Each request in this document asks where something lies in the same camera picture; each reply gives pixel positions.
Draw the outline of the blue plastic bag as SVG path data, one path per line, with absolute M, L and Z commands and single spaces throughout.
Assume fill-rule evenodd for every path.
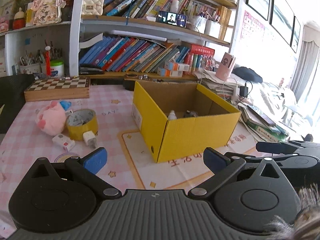
M 64 109 L 64 111 L 67 111 L 68 109 L 70 109 L 72 103 L 71 103 L 70 101 L 61 100 L 61 101 L 60 101 L 60 105 L 62 106 L 62 108 Z

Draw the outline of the orange white medicine box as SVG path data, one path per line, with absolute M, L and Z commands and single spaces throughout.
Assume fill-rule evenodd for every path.
M 185 63 L 177 63 L 177 62 L 166 62 L 164 64 L 164 68 L 170 71 L 183 71 L 188 72 L 190 66 Z

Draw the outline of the white quilted handbag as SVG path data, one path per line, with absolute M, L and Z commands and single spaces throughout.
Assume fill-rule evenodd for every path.
M 82 0 L 82 15 L 98 15 L 103 14 L 104 0 Z

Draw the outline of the white charger plug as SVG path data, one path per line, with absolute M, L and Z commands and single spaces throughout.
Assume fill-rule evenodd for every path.
M 85 144 L 90 148 L 97 148 L 97 139 L 92 131 L 87 131 L 82 135 Z

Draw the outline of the row of leaning books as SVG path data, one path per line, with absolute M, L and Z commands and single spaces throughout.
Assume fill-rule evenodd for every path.
M 168 63 L 184 63 L 189 48 L 138 37 L 97 36 L 80 45 L 79 74 L 156 73 Z

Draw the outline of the white bookshelf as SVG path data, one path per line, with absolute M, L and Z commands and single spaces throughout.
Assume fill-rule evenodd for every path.
M 53 38 L 55 43 L 62 44 L 68 53 L 67 73 L 76 76 L 79 74 L 79 41 L 91 35 L 99 33 L 140 33 L 144 37 L 155 36 L 166 38 L 168 41 L 180 40 L 188 43 L 214 43 L 231 48 L 232 44 L 205 34 L 186 28 L 170 26 L 158 22 L 143 19 L 126 19 L 124 17 L 109 16 L 82 16 L 82 0 L 74 0 L 72 18 L 62 25 L 69 27 L 69 33 L 65 34 L 59 24 L 45 26 L 26 27 L 1 33 L 4 40 L 4 56 L 7 75 L 12 75 L 13 66 L 26 51 L 37 50 L 44 41 Z

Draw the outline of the pink paper house ornament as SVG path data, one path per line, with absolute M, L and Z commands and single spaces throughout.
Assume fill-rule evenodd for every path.
M 47 25 L 61 22 L 64 0 L 34 0 L 31 10 L 34 12 L 33 25 Z

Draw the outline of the brown effects pedal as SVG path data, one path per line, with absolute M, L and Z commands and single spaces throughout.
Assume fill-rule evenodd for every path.
M 135 89 L 135 80 L 131 80 L 131 79 L 124 79 L 123 80 L 123 87 L 126 89 L 126 90 L 129 90 L 129 91 L 134 91 Z

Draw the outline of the yellow tape roll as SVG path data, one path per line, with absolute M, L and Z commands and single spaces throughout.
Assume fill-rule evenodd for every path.
M 85 132 L 98 133 L 98 121 L 96 112 L 92 109 L 80 109 L 74 111 L 66 119 L 68 135 L 72 140 L 83 140 Z

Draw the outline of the yellow cardboard box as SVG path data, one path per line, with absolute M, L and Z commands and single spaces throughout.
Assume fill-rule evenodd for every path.
M 176 120 L 168 120 L 171 110 Z M 199 116 L 184 118 L 186 110 Z M 236 107 L 199 83 L 135 83 L 132 117 L 156 163 L 225 146 L 240 115 Z

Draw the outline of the black power adapter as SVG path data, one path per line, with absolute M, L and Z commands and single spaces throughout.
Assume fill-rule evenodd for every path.
M 248 87 L 247 86 L 240 86 L 239 88 L 239 95 L 242 97 L 242 98 L 246 98 L 248 97 Z

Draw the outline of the wooden chess board box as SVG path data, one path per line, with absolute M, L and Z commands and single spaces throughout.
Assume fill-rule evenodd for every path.
M 26 102 L 89 98 L 90 78 L 85 76 L 35 80 L 24 91 Z

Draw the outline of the white green lid jar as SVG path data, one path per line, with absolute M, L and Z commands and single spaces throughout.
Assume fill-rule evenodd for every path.
M 62 59 L 55 59 L 50 62 L 50 72 L 52 77 L 64 77 L 65 68 L 64 61 Z

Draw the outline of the white spray bottle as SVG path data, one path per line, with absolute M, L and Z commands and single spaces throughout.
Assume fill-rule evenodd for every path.
M 169 115 L 168 115 L 168 120 L 176 120 L 176 119 L 177 119 L 177 116 L 175 114 L 175 111 L 171 110 Z

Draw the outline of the pink phone holder cup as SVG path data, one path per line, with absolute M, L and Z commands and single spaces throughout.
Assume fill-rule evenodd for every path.
M 225 53 L 217 68 L 215 76 L 220 80 L 226 81 L 231 75 L 234 64 L 235 57 L 229 53 Z

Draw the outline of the smartphone on shelf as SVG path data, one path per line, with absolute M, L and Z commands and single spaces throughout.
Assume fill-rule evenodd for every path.
M 156 22 L 185 28 L 187 24 L 187 16 L 174 12 L 159 11 L 156 17 Z

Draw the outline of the pink plush pig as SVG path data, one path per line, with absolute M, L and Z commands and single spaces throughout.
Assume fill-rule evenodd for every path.
M 52 101 L 49 105 L 39 110 L 35 122 L 42 132 L 54 137 L 63 132 L 66 119 L 67 116 L 61 103 Z

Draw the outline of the black electric keyboard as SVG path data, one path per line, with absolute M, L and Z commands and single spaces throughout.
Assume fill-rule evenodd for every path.
M 24 91 L 35 81 L 32 74 L 1 77 L 1 134 L 7 133 L 25 104 Z

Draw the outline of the grey purple toy truck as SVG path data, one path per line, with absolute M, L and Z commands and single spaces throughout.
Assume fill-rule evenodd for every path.
M 190 111 L 190 110 L 186 110 L 183 117 L 184 118 L 193 118 L 193 117 L 198 117 L 198 113 L 196 111 Z

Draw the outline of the white pen cup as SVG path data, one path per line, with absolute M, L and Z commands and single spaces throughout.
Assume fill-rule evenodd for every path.
M 34 74 L 34 73 L 41 73 L 41 64 L 40 63 L 33 63 L 26 66 L 20 66 L 21 74 Z

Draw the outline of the small white red box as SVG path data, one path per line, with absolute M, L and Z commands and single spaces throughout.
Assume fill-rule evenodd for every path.
M 70 152 L 71 149 L 75 146 L 75 141 L 63 134 L 56 135 L 52 138 L 52 141 L 54 144 L 62 147 L 66 152 Z

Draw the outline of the red tassel ornament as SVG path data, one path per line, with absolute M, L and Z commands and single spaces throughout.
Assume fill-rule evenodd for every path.
M 50 46 L 45 47 L 46 50 L 46 74 L 47 76 L 51 76 L 51 68 L 50 68 Z

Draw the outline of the stack of papers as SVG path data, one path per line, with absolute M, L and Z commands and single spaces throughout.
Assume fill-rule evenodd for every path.
M 240 122 L 258 141 L 286 141 L 290 136 L 289 129 L 281 122 L 287 111 L 285 100 L 289 96 L 285 89 L 269 83 L 247 81 L 233 73 L 226 81 L 208 70 L 199 70 L 194 75 L 199 83 L 240 110 Z M 239 95 L 240 86 L 248 87 L 248 97 Z

